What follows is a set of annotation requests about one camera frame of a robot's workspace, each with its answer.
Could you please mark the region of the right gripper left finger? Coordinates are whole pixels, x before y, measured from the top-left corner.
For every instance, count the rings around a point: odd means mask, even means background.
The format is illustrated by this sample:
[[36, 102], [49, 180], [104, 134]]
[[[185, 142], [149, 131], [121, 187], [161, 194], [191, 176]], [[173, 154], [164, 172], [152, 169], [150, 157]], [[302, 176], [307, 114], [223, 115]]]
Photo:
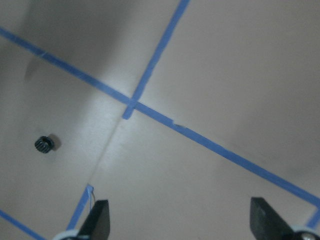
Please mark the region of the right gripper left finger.
[[85, 219], [77, 240], [107, 240], [110, 235], [109, 201], [97, 200]]

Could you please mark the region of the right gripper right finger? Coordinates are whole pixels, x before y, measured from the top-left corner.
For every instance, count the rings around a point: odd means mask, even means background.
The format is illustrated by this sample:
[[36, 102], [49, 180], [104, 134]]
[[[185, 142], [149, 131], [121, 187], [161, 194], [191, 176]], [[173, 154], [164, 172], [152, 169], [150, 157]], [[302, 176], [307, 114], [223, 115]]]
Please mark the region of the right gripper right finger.
[[249, 227], [256, 240], [292, 240], [294, 230], [263, 197], [250, 199]]

